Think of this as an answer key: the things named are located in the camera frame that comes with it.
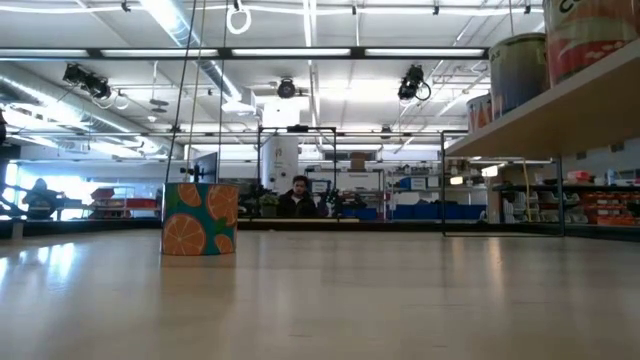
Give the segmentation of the cream Peaches label can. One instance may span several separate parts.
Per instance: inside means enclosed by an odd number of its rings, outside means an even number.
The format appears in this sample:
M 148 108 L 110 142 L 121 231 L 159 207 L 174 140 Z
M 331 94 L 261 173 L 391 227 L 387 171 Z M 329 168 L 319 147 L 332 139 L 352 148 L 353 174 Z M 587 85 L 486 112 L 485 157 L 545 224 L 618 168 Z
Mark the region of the cream Peaches label can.
M 549 89 L 546 36 L 524 33 L 489 49 L 493 120 Z

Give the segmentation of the white carrot label can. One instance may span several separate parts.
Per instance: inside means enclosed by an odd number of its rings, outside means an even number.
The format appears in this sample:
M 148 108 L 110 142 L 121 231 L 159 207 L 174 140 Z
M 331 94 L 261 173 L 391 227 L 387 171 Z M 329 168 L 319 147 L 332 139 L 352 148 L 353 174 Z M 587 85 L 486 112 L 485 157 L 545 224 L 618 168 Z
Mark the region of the white carrot label can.
M 493 121 L 492 96 L 490 93 L 470 99 L 466 103 L 469 132 L 473 133 Z

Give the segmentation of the silver ceiling air duct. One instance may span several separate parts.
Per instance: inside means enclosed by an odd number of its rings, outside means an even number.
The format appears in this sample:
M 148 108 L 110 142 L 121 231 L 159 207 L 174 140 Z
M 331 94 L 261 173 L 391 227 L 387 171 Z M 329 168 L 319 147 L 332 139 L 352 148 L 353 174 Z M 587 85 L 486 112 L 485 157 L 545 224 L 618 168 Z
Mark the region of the silver ceiling air duct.
M 200 48 L 201 39 L 191 24 L 194 15 L 188 16 L 184 5 L 179 0 L 138 1 L 178 47 L 190 50 Z M 222 91 L 225 100 L 239 101 L 242 98 L 239 89 L 222 73 L 220 63 L 203 58 L 196 58 L 194 63 L 199 66 L 200 72 Z

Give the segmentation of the long blue storage bin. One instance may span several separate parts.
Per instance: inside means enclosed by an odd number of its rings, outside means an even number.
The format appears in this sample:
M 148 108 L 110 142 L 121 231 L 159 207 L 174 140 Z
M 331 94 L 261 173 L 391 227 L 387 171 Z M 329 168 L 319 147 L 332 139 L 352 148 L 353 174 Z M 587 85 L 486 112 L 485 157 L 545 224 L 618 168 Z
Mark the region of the long blue storage bin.
M 463 205 L 447 203 L 445 212 L 441 214 L 439 203 L 418 203 L 414 205 L 397 205 L 394 210 L 387 212 L 387 217 L 392 220 L 477 220 L 485 205 Z

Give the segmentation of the black overhead light bar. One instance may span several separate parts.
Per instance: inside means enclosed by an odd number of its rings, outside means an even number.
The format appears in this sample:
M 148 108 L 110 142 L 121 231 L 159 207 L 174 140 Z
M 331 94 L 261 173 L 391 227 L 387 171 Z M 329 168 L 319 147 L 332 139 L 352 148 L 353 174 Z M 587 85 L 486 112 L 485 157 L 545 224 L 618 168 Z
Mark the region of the black overhead light bar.
M 486 60 L 485 47 L 0 48 L 0 61 Z

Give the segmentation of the black background cage frame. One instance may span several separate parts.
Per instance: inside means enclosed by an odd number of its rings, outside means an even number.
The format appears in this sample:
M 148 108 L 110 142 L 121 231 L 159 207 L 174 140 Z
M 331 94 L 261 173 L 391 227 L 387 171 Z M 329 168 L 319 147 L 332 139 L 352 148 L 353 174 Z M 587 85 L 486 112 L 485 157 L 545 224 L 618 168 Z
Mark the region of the black background cage frame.
M 316 204 L 314 195 L 312 193 L 312 189 L 311 189 L 311 180 L 309 179 L 309 177 L 307 175 L 304 175 L 303 173 L 300 172 L 300 157 L 301 157 L 301 141 L 307 138 L 313 138 L 315 140 L 319 140 L 320 138 L 322 138 L 324 135 L 329 135 L 331 134 L 333 137 L 333 145 L 336 144 L 336 140 L 337 140 L 337 129 L 335 127 L 312 127 L 312 126 L 307 126 L 307 125 L 289 125 L 286 127 L 275 127 L 275 126 L 260 126 L 258 128 L 258 134 L 257 134 L 257 175 L 258 175 L 258 207 L 259 207 L 259 212 L 260 212 L 260 205 L 259 205 L 259 198 L 264 195 L 264 194 L 274 194 L 274 195 L 282 195 L 282 194 L 277 194 L 271 190 L 268 190 L 266 188 L 263 187 L 262 183 L 261 183 L 261 146 L 262 144 L 269 139 L 270 137 L 273 136 L 291 136 L 291 137 L 297 137 L 298 138 L 298 143 L 299 143 L 299 172 L 298 175 L 303 175 L 306 176 L 309 180 L 309 185 L 308 185 L 308 191 L 311 193 L 312 198 L 314 199 L 314 202 Z M 313 218 L 317 218 L 321 216 L 321 211 L 318 209 L 318 205 L 316 204 L 317 207 L 317 211 L 318 211 L 318 215 L 316 217 Z

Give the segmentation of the metal rack orange bins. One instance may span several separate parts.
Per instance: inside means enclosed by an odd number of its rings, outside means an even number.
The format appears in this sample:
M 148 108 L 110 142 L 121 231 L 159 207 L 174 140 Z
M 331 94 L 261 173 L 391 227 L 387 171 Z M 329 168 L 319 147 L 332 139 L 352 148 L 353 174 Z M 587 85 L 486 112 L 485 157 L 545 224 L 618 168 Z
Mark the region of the metal rack orange bins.
M 602 177 L 571 171 L 536 184 L 506 182 L 499 194 L 503 223 L 565 223 L 597 226 L 640 226 L 640 175 L 610 170 Z

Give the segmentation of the small green potted plant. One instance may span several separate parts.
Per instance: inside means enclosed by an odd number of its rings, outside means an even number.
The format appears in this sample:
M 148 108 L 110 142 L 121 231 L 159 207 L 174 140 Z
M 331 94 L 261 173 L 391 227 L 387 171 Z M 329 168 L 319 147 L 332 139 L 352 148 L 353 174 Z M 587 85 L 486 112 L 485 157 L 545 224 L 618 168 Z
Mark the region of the small green potted plant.
M 277 216 L 279 196 L 264 194 L 259 198 L 260 213 L 262 217 L 273 218 Z

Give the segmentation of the black monitor on stand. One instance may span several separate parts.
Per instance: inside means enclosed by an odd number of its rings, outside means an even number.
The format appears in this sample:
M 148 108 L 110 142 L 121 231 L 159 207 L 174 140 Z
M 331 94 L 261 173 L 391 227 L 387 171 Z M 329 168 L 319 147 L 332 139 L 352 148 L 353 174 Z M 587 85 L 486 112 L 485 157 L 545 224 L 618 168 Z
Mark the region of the black monitor on stand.
M 187 160 L 180 173 L 186 183 L 216 183 L 217 170 L 218 154 L 213 152 Z

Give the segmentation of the teal orange-slice label can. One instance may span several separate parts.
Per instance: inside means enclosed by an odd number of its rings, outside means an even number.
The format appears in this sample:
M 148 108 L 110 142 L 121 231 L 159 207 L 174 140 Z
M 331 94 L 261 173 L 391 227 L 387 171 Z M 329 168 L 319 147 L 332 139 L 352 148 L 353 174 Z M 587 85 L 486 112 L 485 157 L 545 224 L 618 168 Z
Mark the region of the teal orange-slice label can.
M 163 255 L 217 256 L 236 251 L 237 186 L 165 183 L 162 210 Z

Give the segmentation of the person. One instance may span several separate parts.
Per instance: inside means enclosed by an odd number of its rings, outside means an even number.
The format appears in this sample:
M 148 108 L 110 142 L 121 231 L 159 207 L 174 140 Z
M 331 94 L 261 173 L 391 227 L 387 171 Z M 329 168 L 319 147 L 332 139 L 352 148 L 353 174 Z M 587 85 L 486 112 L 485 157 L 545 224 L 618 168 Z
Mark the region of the person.
M 292 188 L 279 196 L 277 215 L 283 218 L 313 218 L 318 215 L 317 207 L 308 191 L 309 180 L 298 175 L 292 180 Z
M 31 220 L 48 220 L 64 205 L 65 194 L 48 188 L 43 178 L 38 178 L 27 192 L 22 203 L 27 206 L 26 217 Z

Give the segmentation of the orange red label can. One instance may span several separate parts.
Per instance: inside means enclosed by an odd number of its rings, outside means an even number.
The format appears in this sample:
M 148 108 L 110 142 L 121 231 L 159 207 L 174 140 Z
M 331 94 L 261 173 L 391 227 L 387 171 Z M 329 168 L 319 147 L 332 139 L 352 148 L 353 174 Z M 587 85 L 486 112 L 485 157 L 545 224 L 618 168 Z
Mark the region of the orange red label can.
M 640 38 L 640 0 L 543 0 L 553 86 Z

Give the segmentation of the black metal table frame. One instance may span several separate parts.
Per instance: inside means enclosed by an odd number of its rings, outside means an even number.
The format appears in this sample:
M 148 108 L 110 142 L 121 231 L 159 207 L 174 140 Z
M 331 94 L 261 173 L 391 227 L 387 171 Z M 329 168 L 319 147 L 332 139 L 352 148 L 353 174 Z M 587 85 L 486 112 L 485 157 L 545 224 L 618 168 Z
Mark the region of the black metal table frame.
M 120 230 L 159 230 L 161 222 L 154 219 L 133 220 L 74 220 L 74 221 L 11 221 L 0 220 L 0 239 L 9 239 L 13 230 L 19 228 L 25 237 L 90 233 Z M 302 232 L 423 232 L 474 233 L 478 236 L 493 233 L 535 234 L 546 236 L 567 236 L 612 241 L 640 243 L 639 226 L 600 226 L 568 224 L 468 224 L 468 223 L 428 223 L 428 222 L 358 222 L 354 219 L 300 219 L 286 222 L 282 219 L 242 219 L 240 230 L 247 231 L 302 231 Z

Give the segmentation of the white cylindrical tank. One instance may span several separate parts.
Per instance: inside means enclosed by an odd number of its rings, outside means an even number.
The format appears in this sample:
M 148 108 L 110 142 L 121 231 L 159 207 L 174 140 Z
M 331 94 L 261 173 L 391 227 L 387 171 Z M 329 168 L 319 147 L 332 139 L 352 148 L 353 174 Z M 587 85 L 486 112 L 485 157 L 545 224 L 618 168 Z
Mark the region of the white cylindrical tank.
M 261 183 L 264 188 L 283 194 L 292 187 L 299 172 L 297 137 L 273 136 L 261 146 Z

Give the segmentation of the wooden shelf black legs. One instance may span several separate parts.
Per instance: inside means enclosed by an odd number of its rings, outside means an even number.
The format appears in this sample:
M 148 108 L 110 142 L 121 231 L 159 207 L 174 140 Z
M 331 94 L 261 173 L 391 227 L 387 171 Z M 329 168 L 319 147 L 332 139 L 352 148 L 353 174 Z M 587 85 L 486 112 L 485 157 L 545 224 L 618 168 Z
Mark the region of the wooden shelf black legs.
M 556 166 L 557 236 L 566 234 L 563 158 L 640 137 L 640 39 L 498 121 L 444 156 L 550 160 Z

